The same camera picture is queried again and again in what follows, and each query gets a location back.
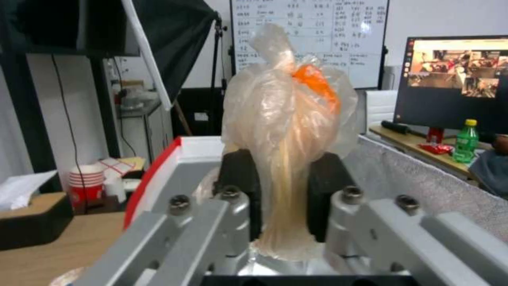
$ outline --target desk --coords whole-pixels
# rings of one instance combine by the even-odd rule
[[[469,172],[469,167],[463,163],[455,162],[452,157],[448,154],[435,155],[428,151],[425,151],[418,147],[418,144],[425,143],[425,138],[412,135],[412,134],[400,134],[394,132],[390,129],[386,129],[381,125],[378,126],[370,126],[369,130],[381,136],[384,140],[392,143],[395,147],[402,149],[406,153],[414,153],[417,157],[423,159],[428,163],[437,165],[441,169],[445,169],[445,171],[451,171],[454,175],[461,175],[468,178],[473,178],[473,175]],[[444,139],[443,143],[454,145],[455,138]]]
[[[47,286],[69,270],[91,266],[120,237],[123,217],[76,216],[52,243],[0,251],[0,284]]]

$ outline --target plastic bottle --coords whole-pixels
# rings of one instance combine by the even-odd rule
[[[478,145],[478,133],[475,126],[477,121],[466,119],[466,126],[457,134],[457,142],[453,151],[453,160],[459,163],[470,163],[474,157],[474,150]]]

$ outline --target plastic bag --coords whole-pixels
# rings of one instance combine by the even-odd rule
[[[206,199],[213,197],[213,183],[217,181],[219,172],[219,167],[215,167],[210,170],[192,193],[192,196],[196,198],[196,203],[198,205],[202,204]]]
[[[222,140],[226,152],[249,149],[260,176],[265,224],[255,242],[259,252],[308,259],[316,246],[306,224],[308,168],[341,137],[356,140],[354,128],[339,129],[351,122],[357,95],[343,72],[321,67],[317,58],[296,63],[279,26],[264,25],[250,43],[267,63],[231,79]]]

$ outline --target video feed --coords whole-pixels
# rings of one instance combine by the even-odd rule
[[[502,55],[499,57],[499,62],[497,63],[496,75],[508,75],[508,56]]]
[[[409,42],[403,76],[410,87],[459,89],[465,97],[495,98],[508,75],[508,40]]]
[[[462,88],[462,95],[466,97],[495,98],[498,85],[498,78],[467,77]]]
[[[469,71],[477,78],[494,78],[498,62],[499,51],[472,51]]]
[[[461,89],[470,57],[467,50],[415,50],[408,85]]]

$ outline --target monitor screen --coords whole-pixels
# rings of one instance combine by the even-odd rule
[[[508,133],[508,36],[408,38],[394,122]]]

